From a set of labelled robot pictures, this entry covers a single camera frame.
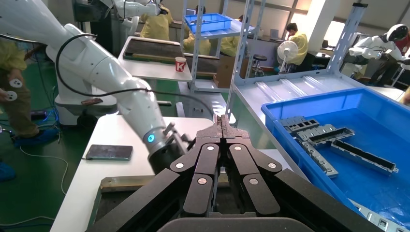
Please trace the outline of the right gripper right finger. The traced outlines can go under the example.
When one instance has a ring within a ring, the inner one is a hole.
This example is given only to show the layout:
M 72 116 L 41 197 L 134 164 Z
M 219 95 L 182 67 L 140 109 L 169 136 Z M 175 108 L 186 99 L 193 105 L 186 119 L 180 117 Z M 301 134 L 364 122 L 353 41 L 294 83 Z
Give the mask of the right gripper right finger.
M 247 131 L 230 126 L 221 116 L 230 182 L 244 194 L 242 205 L 258 216 L 293 218 L 314 232 L 379 232 L 381 229 L 309 181 L 284 168 L 251 144 Z

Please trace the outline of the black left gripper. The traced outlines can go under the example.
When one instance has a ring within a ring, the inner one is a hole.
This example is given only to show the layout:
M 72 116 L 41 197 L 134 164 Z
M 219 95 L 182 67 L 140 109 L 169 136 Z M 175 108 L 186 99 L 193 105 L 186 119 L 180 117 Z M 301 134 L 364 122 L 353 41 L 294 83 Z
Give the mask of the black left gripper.
M 158 175 L 162 170 L 169 169 L 173 170 L 176 169 L 177 172 L 184 172 L 189 170 L 186 164 L 183 165 L 181 168 L 177 168 L 173 162 L 179 159 L 182 156 L 178 145 L 175 143 L 168 144 L 163 148 L 160 148 L 152 155 L 149 155 L 148 162 L 151 165 L 151 168 L 155 175 Z

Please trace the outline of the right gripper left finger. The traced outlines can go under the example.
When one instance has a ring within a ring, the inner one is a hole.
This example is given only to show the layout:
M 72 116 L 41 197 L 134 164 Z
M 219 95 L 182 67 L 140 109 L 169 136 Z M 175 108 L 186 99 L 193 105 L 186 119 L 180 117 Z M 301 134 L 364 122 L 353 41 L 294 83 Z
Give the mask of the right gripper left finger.
M 184 172 L 164 169 L 115 208 L 89 226 L 90 232 L 187 232 L 191 219 L 206 219 L 212 210 L 218 182 L 222 142 L 221 117 L 199 130 L 188 147 L 175 143 L 186 164 Z

